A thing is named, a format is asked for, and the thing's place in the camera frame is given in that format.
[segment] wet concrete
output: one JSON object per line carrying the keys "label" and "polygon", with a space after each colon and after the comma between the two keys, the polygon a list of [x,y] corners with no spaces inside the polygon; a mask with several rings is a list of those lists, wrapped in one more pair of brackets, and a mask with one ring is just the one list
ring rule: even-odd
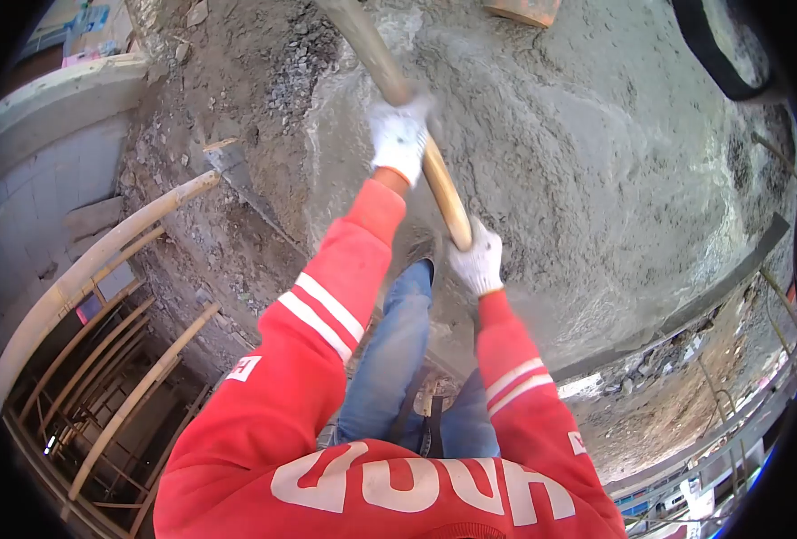
{"label": "wet concrete", "polygon": [[[635,334],[640,346],[749,252],[770,210],[792,213],[793,186],[748,142],[756,130],[792,153],[787,113],[725,101],[667,3],[565,3],[549,30],[463,2],[367,6],[438,98],[436,140],[469,211],[504,238],[507,291],[550,369]],[[379,94],[346,43],[339,56],[306,116],[313,247],[372,155],[364,111]],[[425,182],[408,209],[445,233]],[[474,301],[444,274],[429,349],[467,374]]]}

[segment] tool handle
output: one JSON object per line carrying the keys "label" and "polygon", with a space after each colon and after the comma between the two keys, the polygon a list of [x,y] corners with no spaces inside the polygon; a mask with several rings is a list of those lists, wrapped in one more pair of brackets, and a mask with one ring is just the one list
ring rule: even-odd
{"label": "tool handle", "polygon": [[[362,65],[368,69],[374,84],[381,89],[384,100],[393,107],[410,102],[411,87],[386,48],[381,34],[371,18],[356,0],[317,0],[321,10],[339,29],[354,49]],[[456,186],[449,176],[446,163],[434,139],[429,135],[423,153],[423,173],[441,210],[449,235],[460,251],[469,250],[473,243],[470,221],[459,199]]]}

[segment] jeans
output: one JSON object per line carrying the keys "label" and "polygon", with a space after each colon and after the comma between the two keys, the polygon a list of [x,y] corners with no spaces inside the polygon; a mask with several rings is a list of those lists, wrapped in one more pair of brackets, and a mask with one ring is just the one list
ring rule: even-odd
{"label": "jeans", "polygon": [[[386,294],[384,318],[362,353],[331,444],[387,437],[408,385],[423,365],[429,340],[431,272],[429,261],[416,262],[398,276]],[[416,451],[422,423],[423,417],[411,411],[399,445]],[[500,456],[479,369],[443,413],[441,440],[447,459]]]}

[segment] white glove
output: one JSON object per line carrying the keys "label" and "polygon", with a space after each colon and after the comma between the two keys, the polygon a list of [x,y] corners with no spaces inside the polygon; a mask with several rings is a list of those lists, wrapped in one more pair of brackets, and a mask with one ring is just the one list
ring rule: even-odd
{"label": "white glove", "polygon": [[500,236],[486,230],[478,217],[470,217],[470,228],[474,235],[473,245],[467,253],[462,253],[450,242],[449,264],[470,291],[479,297],[504,287],[500,280],[500,256],[504,246]]}
{"label": "white glove", "polygon": [[382,101],[372,107],[368,125],[374,144],[373,170],[377,167],[392,168],[404,176],[411,187],[416,186],[423,170],[423,151],[429,138],[425,118],[432,104],[429,94],[420,94],[400,107]]}

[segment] white lettering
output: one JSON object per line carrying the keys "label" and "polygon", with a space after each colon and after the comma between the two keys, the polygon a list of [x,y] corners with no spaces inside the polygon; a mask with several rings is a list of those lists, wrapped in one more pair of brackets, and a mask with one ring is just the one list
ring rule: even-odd
{"label": "white lettering", "polygon": [[273,492],[273,495],[288,504],[302,505],[333,513],[344,511],[345,490],[348,486],[346,472],[356,457],[368,451],[368,446],[364,442],[350,442],[348,450],[334,458],[323,470],[323,475],[315,486],[300,488],[297,482],[315,467],[321,453],[326,450],[322,449],[317,453],[306,455],[276,468],[273,481],[270,483],[270,491]]}
{"label": "white lettering", "polygon": [[494,469],[494,459],[474,459],[486,471],[488,484],[491,487],[492,495],[486,496],[476,487],[474,477],[470,474],[468,465],[461,460],[442,459],[439,460],[443,467],[447,469],[449,481],[452,483],[453,490],[465,504],[475,507],[481,511],[493,513],[495,515],[504,514],[504,505],[500,499],[500,489],[498,487],[498,476]]}
{"label": "white lettering", "polygon": [[576,513],[576,506],[569,496],[569,492],[555,480],[545,477],[541,473],[527,472],[515,462],[501,459],[504,466],[504,479],[506,479],[506,496],[512,509],[512,523],[516,526],[526,526],[536,523],[536,510],[531,498],[531,483],[542,483],[549,494],[551,515],[555,520],[571,517]]}
{"label": "white lettering", "polygon": [[248,380],[248,375],[252,373],[254,366],[257,365],[260,360],[261,357],[259,355],[242,358],[242,360],[237,361],[234,370],[228,373],[225,380],[240,380],[241,382],[245,382]]}
{"label": "white lettering", "polygon": [[404,461],[411,467],[411,490],[396,490],[390,485],[390,467],[386,460],[366,462],[362,465],[362,499],[371,505],[403,513],[421,512],[431,507],[441,491],[437,468],[426,459]]}
{"label": "white lettering", "polygon": [[581,439],[580,432],[567,432],[566,434],[569,436],[569,443],[572,444],[573,455],[587,453],[587,448],[584,447],[584,441]]}

